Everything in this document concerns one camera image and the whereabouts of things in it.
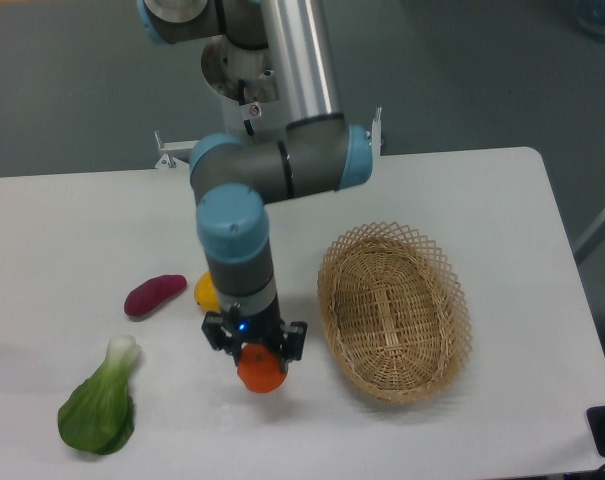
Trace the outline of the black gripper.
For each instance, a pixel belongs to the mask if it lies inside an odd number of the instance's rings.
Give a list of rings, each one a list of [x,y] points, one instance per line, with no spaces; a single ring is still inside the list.
[[[259,344],[276,353],[281,373],[289,364],[302,359],[308,324],[285,323],[281,319],[278,296],[257,313],[248,314],[244,305],[227,299],[220,304],[221,313],[208,311],[202,331],[215,351],[224,351],[239,364],[242,343]]]

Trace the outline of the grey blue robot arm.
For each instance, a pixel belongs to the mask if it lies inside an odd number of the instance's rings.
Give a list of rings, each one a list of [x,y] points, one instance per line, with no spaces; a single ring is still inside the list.
[[[255,344],[286,371],[302,356],[307,326],[281,318],[265,208],[361,185],[373,166],[366,130],[344,119],[323,6],[141,1],[137,9],[157,43],[207,40],[201,65],[220,71],[219,93],[241,116],[189,156],[197,234],[219,304],[203,332],[235,361]]]

